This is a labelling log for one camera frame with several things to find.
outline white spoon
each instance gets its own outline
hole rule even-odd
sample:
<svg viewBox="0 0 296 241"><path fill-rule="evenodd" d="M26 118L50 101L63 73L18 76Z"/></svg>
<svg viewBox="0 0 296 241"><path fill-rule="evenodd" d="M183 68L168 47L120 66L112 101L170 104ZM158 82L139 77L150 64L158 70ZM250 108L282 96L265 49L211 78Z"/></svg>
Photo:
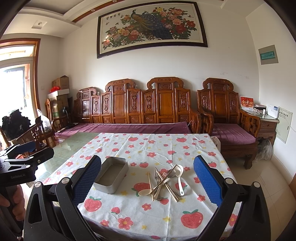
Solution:
<svg viewBox="0 0 296 241"><path fill-rule="evenodd" d="M181 196L184 196L184 190L183 190L181 179L180 179L180 177L183 174L183 171L184 171L184 168L181 165L177 165L176 166L176 168L175 168L175 175L176 175L176 177L178 177L179 190L180 190Z"/></svg>
<svg viewBox="0 0 296 241"><path fill-rule="evenodd" d="M165 179L162 183L160 183L159 185L157 185L155 188L152 189L152 191L150 189L144 189L138 192L139 196L146 196L151 194L156 188L158 188L160 185L167 183L170 180L170 178Z"/></svg>

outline silver bolt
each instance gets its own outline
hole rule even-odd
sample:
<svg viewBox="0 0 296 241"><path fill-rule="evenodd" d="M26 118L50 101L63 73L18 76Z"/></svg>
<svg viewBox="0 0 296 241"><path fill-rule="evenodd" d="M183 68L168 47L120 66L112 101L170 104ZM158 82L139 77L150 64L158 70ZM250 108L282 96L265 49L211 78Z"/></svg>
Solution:
<svg viewBox="0 0 296 241"><path fill-rule="evenodd" d="M69 182L69 178L68 177L65 177L62 179L62 184L67 184Z"/></svg>
<svg viewBox="0 0 296 241"><path fill-rule="evenodd" d="M34 185L34 187L36 187L36 188L38 188L40 186L41 186L41 182L36 182L35 185Z"/></svg>
<svg viewBox="0 0 296 241"><path fill-rule="evenodd" d="M259 188L260 187L260 183L254 182L254 186L257 187L257 188Z"/></svg>
<svg viewBox="0 0 296 241"><path fill-rule="evenodd" d="M233 183L233 180L232 180L231 178L226 178L226 179L225 179L225 182L226 182L227 184L232 184L232 183Z"/></svg>

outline tablecloth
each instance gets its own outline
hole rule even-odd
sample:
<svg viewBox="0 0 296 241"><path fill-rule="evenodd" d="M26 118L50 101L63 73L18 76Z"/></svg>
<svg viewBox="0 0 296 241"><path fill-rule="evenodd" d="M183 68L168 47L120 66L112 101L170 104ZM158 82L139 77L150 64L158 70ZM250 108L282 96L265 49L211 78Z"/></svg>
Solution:
<svg viewBox="0 0 296 241"><path fill-rule="evenodd" d="M193 160L197 155L202 155L209 166L218 169L224 178L234 179L207 134L100 133L50 175L44 184L71 177L93 155L98 155L102 162L109 156L126 158L129 165L114 194L92 187L84 203L78 205L94 231L109 238L113 235L112 240L194 240L198 237L217 205L210 202L193 170ZM185 195L179 202L175 202L165 188L160 192L161 201L153 202L150 195L138 196L140 190L149 188L147 172L151 173L152 185L156 186L155 167L163 172L175 164L184 167L181 181ZM175 191L178 191L177 182L177 177L168 182ZM229 235L239 208L237 203L224 237Z"/></svg>

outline framed painting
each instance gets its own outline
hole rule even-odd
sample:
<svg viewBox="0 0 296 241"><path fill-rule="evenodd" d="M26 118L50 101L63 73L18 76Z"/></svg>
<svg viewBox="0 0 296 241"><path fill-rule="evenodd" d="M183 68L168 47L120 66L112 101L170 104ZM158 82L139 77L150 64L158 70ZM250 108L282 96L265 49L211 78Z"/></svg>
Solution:
<svg viewBox="0 0 296 241"><path fill-rule="evenodd" d="M144 3L99 16L97 58L167 45L207 47L205 28L196 2Z"/></svg>

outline transparent plastic bag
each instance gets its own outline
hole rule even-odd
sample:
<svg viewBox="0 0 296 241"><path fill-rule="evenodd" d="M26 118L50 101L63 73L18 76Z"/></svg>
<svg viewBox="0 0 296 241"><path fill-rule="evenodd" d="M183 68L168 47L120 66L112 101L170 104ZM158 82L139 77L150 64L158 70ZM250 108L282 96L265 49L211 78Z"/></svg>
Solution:
<svg viewBox="0 0 296 241"><path fill-rule="evenodd" d="M270 160L271 156L272 156L271 142L269 139L265 139L258 145L257 156L254 161Z"/></svg>
<svg viewBox="0 0 296 241"><path fill-rule="evenodd" d="M38 116L41 116L42 125L45 132L50 132L52 130L52 125L50 124L50 120L44 116L41 110L37 109Z"/></svg>

